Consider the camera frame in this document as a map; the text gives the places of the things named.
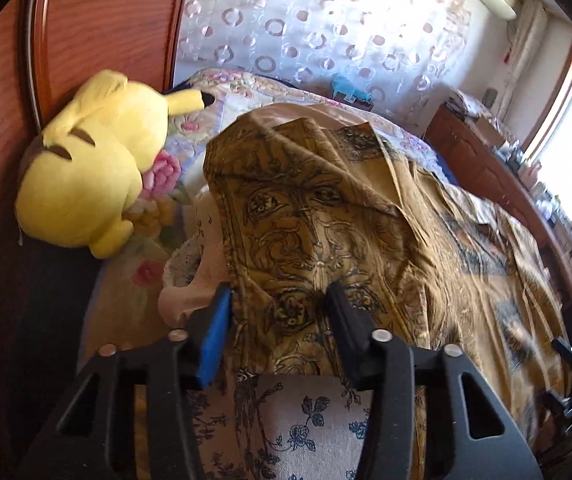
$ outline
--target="black ear tip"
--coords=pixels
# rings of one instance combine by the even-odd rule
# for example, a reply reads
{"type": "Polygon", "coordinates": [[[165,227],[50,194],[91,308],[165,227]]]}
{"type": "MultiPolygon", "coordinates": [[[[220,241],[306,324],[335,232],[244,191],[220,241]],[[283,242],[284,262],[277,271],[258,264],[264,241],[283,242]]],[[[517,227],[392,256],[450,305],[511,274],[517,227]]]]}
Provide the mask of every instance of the black ear tip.
{"type": "Polygon", "coordinates": [[[210,106],[215,102],[215,96],[213,94],[209,94],[207,92],[201,93],[201,100],[204,101],[204,107],[210,106]]]}

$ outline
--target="blue gripper pad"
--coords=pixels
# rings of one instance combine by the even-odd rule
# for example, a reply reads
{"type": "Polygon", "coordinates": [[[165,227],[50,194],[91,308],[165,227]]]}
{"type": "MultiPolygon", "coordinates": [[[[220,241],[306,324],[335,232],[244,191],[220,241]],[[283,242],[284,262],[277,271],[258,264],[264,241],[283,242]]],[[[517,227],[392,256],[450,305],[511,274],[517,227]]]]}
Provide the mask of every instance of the blue gripper pad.
{"type": "Polygon", "coordinates": [[[219,287],[209,308],[214,308],[208,332],[201,343],[201,359],[197,370],[197,380],[202,388],[207,388],[215,378],[221,354],[226,344],[226,336],[230,326],[230,309],[232,294],[229,286],[219,287]]]}

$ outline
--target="brown wooden headboard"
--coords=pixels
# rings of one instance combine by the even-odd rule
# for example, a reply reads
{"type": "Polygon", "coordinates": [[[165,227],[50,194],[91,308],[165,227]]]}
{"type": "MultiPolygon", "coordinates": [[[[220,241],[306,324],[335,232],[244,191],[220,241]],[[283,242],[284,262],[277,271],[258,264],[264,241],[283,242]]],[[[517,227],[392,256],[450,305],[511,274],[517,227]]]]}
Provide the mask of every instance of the brown wooden headboard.
{"type": "Polygon", "coordinates": [[[4,378],[26,295],[13,202],[22,152],[98,70],[172,84],[182,0],[11,0],[0,13],[0,462],[8,460],[4,378]]]}

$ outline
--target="brown patterned cloth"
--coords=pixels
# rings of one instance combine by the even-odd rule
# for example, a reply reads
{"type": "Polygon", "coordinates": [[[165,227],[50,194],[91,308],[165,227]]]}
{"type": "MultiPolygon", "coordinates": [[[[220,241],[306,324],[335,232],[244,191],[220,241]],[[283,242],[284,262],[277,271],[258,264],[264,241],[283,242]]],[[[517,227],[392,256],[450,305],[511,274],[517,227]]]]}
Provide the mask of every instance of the brown patterned cloth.
{"type": "Polygon", "coordinates": [[[563,393],[568,378],[550,347],[565,335],[560,305],[519,222],[440,183],[367,123],[266,128],[251,112],[210,141],[204,174],[236,291],[234,368],[341,375],[320,300],[342,280],[407,343],[460,345],[533,442],[536,394],[563,393]]]}

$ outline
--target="plush toy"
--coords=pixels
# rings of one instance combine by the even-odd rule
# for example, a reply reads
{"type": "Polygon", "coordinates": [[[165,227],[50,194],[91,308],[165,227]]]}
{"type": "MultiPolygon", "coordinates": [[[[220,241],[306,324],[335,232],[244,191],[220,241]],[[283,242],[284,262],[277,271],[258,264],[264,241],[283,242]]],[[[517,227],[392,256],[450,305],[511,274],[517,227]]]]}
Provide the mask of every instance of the plush toy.
{"type": "Polygon", "coordinates": [[[123,74],[97,73],[26,152],[15,202],[19,226],[54,245],[112,256],[132,234],[121,215],[163,147],[168,115],[212,102],[199,90],[164,96],[123,74]]]}

